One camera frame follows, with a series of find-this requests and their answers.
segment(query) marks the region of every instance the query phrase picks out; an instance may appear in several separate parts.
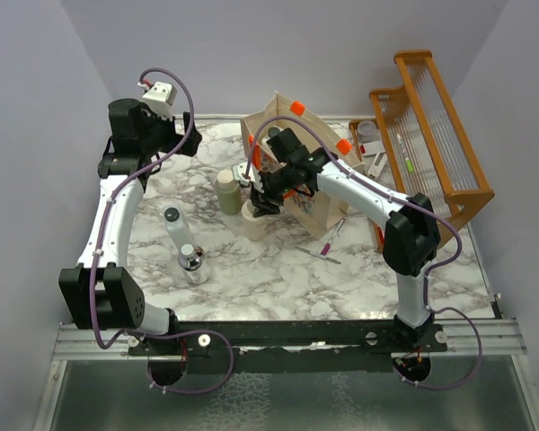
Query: green marker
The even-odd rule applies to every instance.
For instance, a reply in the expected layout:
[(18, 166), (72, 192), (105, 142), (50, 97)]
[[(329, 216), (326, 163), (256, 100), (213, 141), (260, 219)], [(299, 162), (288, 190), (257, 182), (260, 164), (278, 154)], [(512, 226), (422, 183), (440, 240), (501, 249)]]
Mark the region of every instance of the green marker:
[(403, 138), (399, 133), (396, 133), (395, 135), (397, 135), (397, 142), (399, 142), (399, 145), (402, 148), (402, 154), (403, 154), (403, 158), (405, 159), (405, 166), (407, 167), (407, 172), (414, 173), (415, 170), (413, 169), (413, 163), (411, 163), (410, 157), (407, 154), (407, 148), (405, 147)]

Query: wooden dish rack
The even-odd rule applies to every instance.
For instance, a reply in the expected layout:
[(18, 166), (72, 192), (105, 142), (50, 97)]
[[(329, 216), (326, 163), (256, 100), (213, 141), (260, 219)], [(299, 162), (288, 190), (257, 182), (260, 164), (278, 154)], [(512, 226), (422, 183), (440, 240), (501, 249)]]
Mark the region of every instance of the wooden dish rack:
[[(428, 196), (433, 210), (461, 229), (493, 198), (493, 190), (431, 52), (400, 51), (393, 60), (403, 85), (373, 90), (369, 99), (395, 188)], [(453, 235), (441, 224), (439, 232), (442, 247)]]

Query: white marble surface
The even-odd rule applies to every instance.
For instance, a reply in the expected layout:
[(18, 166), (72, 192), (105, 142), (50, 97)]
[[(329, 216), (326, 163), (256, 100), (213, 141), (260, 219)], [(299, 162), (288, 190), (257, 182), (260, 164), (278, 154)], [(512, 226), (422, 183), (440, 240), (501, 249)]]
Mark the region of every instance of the white marble surface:
[[(296, 246), (320, 251), (325, 240), (314, 241), (289, 214), (273, 217), (265, 240), (249, 241), (241, 234), (241, 216), (223, 215), (213, 190), (221, 169), (243, 161), (239, 122), (199, 121), (197, 127), (204, 137), (197, 156), (174, 156), (164, 164), (150, 179), (134, 221), (128, 266), (149, 303), (173, 308), (184, 320), (393, 317), (395, 274), (376, 253), (373, 230), (363, 215), (350, 215), (331, 247), (328, 255), (341, 265), (297, 251)], [(332, 127), (349, 137), (347, 123)], [(389, 183), (385, 169), (381, 180)], [(163, 225), (162, 208), (174, 201), (181, 202), (212, 268), (211, 278), (200, 286), (186, 282)], [(465, 229), (462, 234), (462, 256), (433, 272), (431, 302), (434, 308), (452, 305), (472, 317), (492, 317), (469, 234)], [(450, 242), (437, 259), (454, 249)]]

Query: pink marker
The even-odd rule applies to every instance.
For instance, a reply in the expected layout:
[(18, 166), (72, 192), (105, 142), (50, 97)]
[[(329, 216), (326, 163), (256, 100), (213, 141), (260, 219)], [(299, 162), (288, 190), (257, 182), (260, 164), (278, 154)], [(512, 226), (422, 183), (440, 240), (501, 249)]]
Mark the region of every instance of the pink marker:
[(320, 253), (322, 256), (325, 256), (328, 251), (330, 250), (331, 244), (333, 243), (333, 240), (335, 240), (335, 237), (338, 236), (338, 233), (340, 233), (340, 229), (345, 223), (345, 217), (342, 218), (339, 222), (337, 227), (335, 228), (335, 231), (333, 231), (333, 234), (331, 235), (330, 239), (327, 241), (325, 246), (323, 247), (322, 252)]

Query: gray wall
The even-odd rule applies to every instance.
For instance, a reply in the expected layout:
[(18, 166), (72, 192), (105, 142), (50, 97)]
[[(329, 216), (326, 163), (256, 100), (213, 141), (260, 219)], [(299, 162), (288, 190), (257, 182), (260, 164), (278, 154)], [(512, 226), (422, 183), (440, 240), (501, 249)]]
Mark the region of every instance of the gray wall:
[(278, 90), (321, 114), (371, 112), (393, 54), (433, 50), (451, 92), (507, 0), (61, 0), (112, 96), (164, 66), (199, 113), (250, 113)]
[(31, 429), (84, 246), (109, 94), (57, 0), (0, 2), (0, 430)]
[(539, 0), (511, 0), (455, 104), (497, 196), (472, 222), (539, 389)]

